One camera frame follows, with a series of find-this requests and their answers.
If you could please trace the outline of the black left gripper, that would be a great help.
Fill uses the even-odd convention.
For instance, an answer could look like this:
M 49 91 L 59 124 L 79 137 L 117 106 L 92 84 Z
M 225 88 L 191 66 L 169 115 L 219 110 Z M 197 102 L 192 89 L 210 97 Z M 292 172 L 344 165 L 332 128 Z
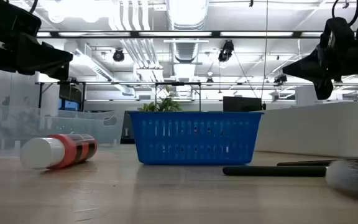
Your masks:
M 42 23 L 34 15 L 38 3 L 34 0 L 25 10 L 9 0 L 0 0 L 0 70 L 24 75 L 42 72 L 50 78 L 68 80 L 73 54 L 46 42 L 42 42 L 47 49 L 44 68 L 44 59 L 39 55 L 42 48 L 35 38 Z

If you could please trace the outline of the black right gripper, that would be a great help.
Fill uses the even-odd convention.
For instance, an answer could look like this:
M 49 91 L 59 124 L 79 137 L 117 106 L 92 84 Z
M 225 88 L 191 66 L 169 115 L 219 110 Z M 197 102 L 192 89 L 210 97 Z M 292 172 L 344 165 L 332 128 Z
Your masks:
M 282 72 L 314 82 L 317 99 L 327 100 L 333 91 L 331 79 L 358 75 L 358 33 L 342 17 L 328 19 L 318 51 L 283 67 Z

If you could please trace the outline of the orange paint bottle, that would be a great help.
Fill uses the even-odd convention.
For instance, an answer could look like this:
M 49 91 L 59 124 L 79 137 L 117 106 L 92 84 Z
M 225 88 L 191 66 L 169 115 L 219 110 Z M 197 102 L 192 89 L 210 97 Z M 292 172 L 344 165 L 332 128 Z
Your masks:
M 27 141 L 19 159 L 26 168 L 56 170 L 91 159 L 97 149 L 97 141 L 89 134 L 51 134 Z

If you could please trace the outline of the fluffy brush with black handle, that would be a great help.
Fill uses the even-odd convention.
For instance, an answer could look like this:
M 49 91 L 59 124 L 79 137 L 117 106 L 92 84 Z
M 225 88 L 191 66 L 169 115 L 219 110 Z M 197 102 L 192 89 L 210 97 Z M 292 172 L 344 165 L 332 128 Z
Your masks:
M 358 199 L 358 161 L 334 160 L 321 166 L 231 166 L 224 167 L 228 176 L 323 177 L 328 187 Z

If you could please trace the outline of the blue plastic basket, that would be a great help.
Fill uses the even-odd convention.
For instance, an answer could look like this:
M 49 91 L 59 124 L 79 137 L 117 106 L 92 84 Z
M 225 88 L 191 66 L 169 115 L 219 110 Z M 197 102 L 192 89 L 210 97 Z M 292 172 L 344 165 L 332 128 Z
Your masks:
M 138 159 L 147 165 L 243 165 L 251 162 L 262 112 L 130 114 Z

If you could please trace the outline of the white background cylinder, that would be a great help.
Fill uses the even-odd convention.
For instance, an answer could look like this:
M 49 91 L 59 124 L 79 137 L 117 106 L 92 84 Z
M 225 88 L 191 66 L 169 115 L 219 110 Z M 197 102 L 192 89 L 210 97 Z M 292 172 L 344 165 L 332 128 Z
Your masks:
M 314 86 L 298 86 L 295 88 L 296 106 L 310 106 L 317 102 Z

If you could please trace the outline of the white plastic bin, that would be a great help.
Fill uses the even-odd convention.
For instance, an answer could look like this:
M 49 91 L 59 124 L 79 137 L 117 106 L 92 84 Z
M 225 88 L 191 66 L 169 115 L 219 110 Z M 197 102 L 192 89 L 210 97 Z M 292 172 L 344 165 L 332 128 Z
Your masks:
M 358 102 L 267 110 L 256 151 L 358 157 Z

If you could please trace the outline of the clear plastic bin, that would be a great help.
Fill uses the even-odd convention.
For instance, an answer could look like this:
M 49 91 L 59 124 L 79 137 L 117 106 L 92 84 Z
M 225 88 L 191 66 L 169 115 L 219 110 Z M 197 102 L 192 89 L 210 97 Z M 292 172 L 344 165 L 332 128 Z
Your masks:
M 81 112 L 11 105 L 0 96 L 0 157 L 18 157 L 30 139 L 50 134 L 89 134 L 105 150 L 119 146 L 122 110 Z

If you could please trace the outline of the black computer monitor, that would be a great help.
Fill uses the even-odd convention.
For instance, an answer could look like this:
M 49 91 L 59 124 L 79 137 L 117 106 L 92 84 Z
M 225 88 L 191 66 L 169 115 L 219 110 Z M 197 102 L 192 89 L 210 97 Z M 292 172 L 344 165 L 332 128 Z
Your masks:
M 260 98 L 223 97 L 224 112 L 250 112 L 260 110 L 262 110 L 262 100 Z

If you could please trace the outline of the black overhead crossbar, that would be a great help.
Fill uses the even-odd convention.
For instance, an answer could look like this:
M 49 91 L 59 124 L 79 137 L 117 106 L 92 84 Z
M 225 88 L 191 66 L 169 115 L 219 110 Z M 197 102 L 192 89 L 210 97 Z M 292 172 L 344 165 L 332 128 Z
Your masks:
M 40 31 L 43 39 L 317 39 L 320 31 Z

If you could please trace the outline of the small artificial potted plant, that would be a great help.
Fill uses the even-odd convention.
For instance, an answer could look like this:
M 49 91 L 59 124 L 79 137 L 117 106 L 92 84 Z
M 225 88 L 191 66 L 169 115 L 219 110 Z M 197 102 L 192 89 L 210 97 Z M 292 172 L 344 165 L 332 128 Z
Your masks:
M 160 101 L 151 103 L 144 103 L 139 111 L 182 111 L 179 102 L 173 99 L 174 94 L 170 93 L 167 85 L 164 85 L 162 90 L 166 93 L 165 98 L 160 98 Z

